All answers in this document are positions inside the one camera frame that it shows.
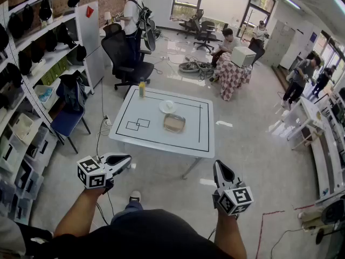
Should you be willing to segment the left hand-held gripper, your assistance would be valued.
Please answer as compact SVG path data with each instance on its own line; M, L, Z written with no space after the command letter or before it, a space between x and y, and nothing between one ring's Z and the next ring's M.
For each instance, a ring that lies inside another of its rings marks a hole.
M107 153L100 160L88 155L77 161L77 176L86 189L104 188L106 193L113 187L114 177L131 168L131 161L124 153Z

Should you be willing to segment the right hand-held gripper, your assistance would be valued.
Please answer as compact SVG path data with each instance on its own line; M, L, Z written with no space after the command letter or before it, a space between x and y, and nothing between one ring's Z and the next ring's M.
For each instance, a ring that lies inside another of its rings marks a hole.
M233 184L235 173L222 161L213 164L213 177L217 190L213 193L213 205L227 216L245 212L254 202L251 188L243 182Z

